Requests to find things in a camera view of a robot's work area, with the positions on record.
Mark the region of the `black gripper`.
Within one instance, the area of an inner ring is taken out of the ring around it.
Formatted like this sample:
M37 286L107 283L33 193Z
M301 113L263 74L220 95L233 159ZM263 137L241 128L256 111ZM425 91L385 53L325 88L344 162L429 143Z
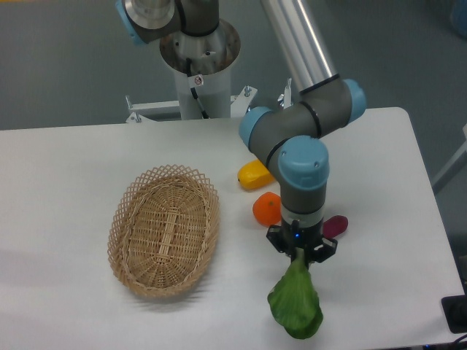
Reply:
M293 224L281 218L281 226L271 225L266 238L280 253L291 260L296 257L296 249L303 249L305 266L312 263L323 263L335 255L338 241L334 238L322 237L323 219L313 226L302 227L301 223Z

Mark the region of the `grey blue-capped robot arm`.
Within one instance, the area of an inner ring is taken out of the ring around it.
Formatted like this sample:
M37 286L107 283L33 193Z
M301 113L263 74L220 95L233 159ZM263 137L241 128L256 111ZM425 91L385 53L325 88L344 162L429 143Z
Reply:
M323 236L329 176L321 142L366 110L358 83L335 70L305 1L263 1L300 98L278 112L255 107L239 135L280 186L281 219L267 239L278 252L305 263L334 255L336 240ZM159 42L173 71L182 119L232 116L230 69L239 56L236 29L219 15L217 1L118 1L117 12L136 43Z

